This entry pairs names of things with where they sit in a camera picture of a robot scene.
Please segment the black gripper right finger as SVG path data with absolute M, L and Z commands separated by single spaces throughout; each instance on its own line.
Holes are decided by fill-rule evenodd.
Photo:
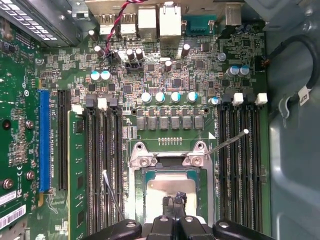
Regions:
M 180 240 L 271 240 L 272 237 L 259 231 L 223 218 L 209 227 L 191 215 L 186 215 L 187 194 L 177 192 L 174 202 L 182 206 L 182 215 L 178 220 Z

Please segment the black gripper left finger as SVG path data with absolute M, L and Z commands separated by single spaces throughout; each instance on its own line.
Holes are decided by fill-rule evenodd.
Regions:
M 172 240 L 174 239 L 175 220 L 172 212 L 174 198 L 166 196 L 162 199 L 162 215 L 153 223 L 141 223 L 125 219 L 108 226 L 96 233 L 84 237 L 85 240 Z

